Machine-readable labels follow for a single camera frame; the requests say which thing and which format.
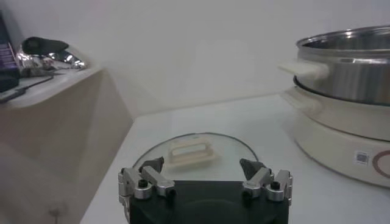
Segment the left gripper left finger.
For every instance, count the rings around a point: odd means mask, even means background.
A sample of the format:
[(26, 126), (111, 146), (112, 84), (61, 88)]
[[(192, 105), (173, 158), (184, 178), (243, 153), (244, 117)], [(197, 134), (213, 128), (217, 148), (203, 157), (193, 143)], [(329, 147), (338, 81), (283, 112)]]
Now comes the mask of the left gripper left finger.
[(145, 161), (138, 169), (122, 168), (118, 174), (118, 193), (121, 198), (135, 197), (138, 200), (158, 196), (169, 198), (176, 194), (176, 184), (162, 174), (164, 157)]

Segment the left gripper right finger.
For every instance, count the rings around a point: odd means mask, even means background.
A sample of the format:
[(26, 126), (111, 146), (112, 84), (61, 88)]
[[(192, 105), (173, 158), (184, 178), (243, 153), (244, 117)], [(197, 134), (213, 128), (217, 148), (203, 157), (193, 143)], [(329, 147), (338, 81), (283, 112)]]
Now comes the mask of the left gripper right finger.
[(265, 194), (273, 202), (292, 202), (293, 176), (290, 171), (279, 170), (274, 175), (270, 168), (259, 161), (242, 158), (239, 163), (246, 177), (242, 184), (244, 201), (251, 201)]

